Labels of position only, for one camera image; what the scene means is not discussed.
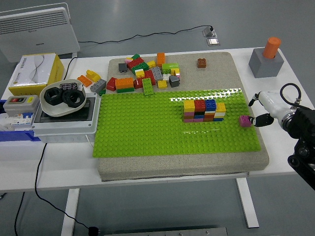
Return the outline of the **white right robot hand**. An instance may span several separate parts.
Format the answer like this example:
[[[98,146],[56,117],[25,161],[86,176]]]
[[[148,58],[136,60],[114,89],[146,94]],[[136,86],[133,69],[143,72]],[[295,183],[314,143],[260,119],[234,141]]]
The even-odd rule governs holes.
[[[287,131],[291,119],[295,114],[295,109],[291,109],[278,93],[272,91],[256,93],[249,102],[249,106],[252,106],[257,100],[267,113],[257,117],[249,117],[251,124],[256,127],[268,126],[272,124],[276,118],[280,127]]]

